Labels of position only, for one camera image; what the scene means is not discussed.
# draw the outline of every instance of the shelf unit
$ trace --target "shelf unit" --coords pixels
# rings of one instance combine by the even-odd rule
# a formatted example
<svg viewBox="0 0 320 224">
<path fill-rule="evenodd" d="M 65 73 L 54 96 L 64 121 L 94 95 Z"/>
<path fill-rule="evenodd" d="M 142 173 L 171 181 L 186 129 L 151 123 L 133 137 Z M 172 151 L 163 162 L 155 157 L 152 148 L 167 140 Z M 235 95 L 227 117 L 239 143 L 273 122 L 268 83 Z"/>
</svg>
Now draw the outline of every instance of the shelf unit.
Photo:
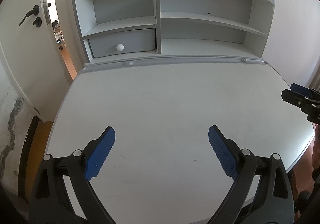
<svg viewBox="0 0 320 224">
<path fill-rule="evenodd" d="M 73 0 L 73 6 L 87 57 L 86 66 L 89 66 L 124 57 L 154 55 L 217 55 L 261 60 L 271 28 L 274 2 Z M 97 37 L 99 40 L 105 37 L 105 42 L 108 42 L 117 33 L 136 30 L 143 33 L 147 29 L 155 30 L 154 50 L 123 54 L 112 52 L 106 54 L 111 56 L 94 57 L 91 48 L 97 44 L 90 44 L 90 41 Z"/>
</svg>

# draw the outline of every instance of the screw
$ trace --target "screw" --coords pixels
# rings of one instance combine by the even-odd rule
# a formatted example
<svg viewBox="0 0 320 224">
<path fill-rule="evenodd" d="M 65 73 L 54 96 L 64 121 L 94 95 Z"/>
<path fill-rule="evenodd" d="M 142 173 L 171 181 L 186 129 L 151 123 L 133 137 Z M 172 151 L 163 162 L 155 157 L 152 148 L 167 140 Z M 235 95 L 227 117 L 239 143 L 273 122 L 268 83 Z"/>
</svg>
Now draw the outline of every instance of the screw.
<svg viewBox="0 0 320 224">
<path fill-rule="evenodd" d="M 73 152 L 73 155 L 74 156 L 80 156 L 82 154 L 82 151 L 81 150 L 75 150 L 74 152 Z"/>
<path fill-rule="evenodd" d="M 275 158 L 276 160 L 279 160 L 280 159 L 280 155 L 278 155 L 277 153 L 274 153 L 273 154 L 273 158 Z"/>
<path fill-rule="evenodd" d="M 44 159 L 45 161 L 49 160 L 50 158 L 51 158 L 51 155 L 50 155 L 50 154 L 46 154 L 46 155 L 43 157 L 43 159 Z"/>
<path fill-rule="evenodd" d="M 242 150 L 242 154 L 244 154 L 244 155 L 250 155 L 250 151 L 248 150 L 248 149 L 243 149 Z"/>
</svg>

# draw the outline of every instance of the damaged wall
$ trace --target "damaged wall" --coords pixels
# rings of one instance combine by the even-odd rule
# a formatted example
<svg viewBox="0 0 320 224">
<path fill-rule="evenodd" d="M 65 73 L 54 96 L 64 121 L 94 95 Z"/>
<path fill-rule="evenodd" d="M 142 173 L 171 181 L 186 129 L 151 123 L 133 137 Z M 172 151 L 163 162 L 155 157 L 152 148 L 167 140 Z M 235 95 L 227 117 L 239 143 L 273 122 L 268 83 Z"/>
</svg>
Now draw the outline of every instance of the damaged wall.
<svg viewBox="0 0 320 224">
<path fill-rule="evenodd" d="M 0 62 L 0 181 L 18 195 L 19 162 L 33 109 L 18 95 Z"/>
</svg>

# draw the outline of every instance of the white door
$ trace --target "white door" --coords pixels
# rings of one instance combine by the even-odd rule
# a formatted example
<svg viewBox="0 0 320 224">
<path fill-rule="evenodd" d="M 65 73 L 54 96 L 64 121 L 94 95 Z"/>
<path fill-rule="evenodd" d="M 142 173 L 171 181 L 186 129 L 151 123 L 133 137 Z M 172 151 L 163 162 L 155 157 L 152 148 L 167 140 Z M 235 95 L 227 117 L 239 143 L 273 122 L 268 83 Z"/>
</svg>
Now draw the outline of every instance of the white door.
<svg viewBox="0 0 320 224">
<path fill-rule="evenodd" d="M 0 58 L 17 90 L 42 120 L 53 121 L 72 82 L 47 24 L 43 0 L 3 0 L 0 4 Z M 39 14 L 26 13 L 39 6 Z M 40 17 L 38 28 L 33 21 Z"/>
</svg>

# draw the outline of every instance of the wooden floor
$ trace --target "wooden floor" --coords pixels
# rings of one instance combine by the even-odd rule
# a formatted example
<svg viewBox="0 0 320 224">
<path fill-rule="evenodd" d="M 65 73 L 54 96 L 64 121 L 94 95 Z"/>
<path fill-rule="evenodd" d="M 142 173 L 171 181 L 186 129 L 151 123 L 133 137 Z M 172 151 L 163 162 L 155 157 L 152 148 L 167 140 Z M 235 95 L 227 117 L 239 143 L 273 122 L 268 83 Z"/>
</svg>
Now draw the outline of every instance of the wooden floor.
<svg viewBox="0 0 320 224">
<path fill-rule="evenodd" d="M 52 128 L 53 122 L 39 122 L 35 135 L 32 140 L 25 180 L 25 198 L 30 201 L 32 186 L 36 178 L 36 174 L 44 156 L 45 148 L 47 146 L 49 134 Z"/>
<path fill-rule="evenodd" d="M 61 52 L 62 58 L 64 60 L 64 63 L 66 64 L 67 69 L 70 73 L 70 76 L 72 77 L 72 79 L 75 79 L 75 77 L 77 75 L 77 71 L 76 71 L 75 67 L 73 66 L 73 63 L 72 63 L 72 60 L 71 60 L 71 57 L 69 55 L 69 52 L 68 52 L 66 45 L 63 45 L 63 50 L 61 50 L 60 52 Z"/>
</svg>

